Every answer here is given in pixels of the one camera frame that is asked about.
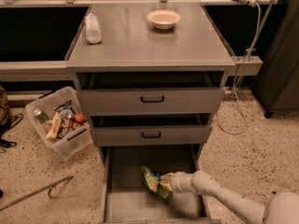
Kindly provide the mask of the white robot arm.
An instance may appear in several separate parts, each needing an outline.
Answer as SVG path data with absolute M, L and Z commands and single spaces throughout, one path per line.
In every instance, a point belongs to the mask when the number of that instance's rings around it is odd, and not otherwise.
M 278 193 L 262 205 L 226 188 L 204 171 L 170 173 L 163 175 L 161 182 L 174 192 L 213 197 L 246 224 L 299 224 L 299 195 L 294 192 Z

